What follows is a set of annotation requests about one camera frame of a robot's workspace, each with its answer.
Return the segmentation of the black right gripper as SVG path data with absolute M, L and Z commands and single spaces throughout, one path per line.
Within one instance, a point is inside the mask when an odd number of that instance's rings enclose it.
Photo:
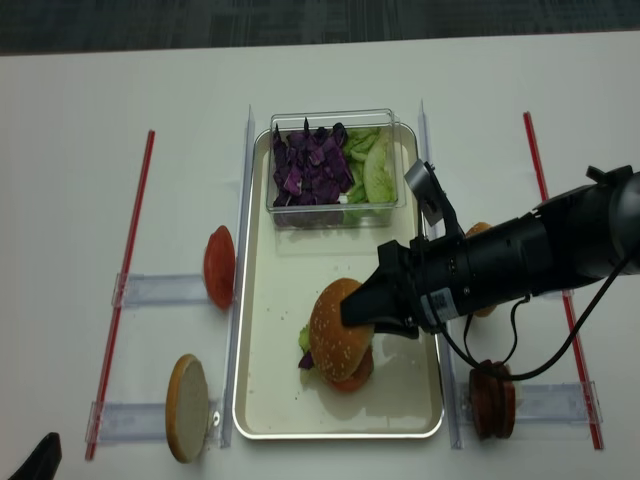
M 470 313 L 470 270 L 460 235 L 395 240 L 378 247 L 379 267 L 340 304 L 342 324 L 418 339 Z

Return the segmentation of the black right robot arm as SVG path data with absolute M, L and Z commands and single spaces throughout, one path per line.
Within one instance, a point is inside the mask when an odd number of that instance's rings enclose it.
M 414 338 L 526 295 L 593 284 L 615 268 L 638 274 L 638 173 L 590 167 L 586 175 L 590 184 L 479 234 L 447 231 L 409 247 L 385 245 L 376 332 Z

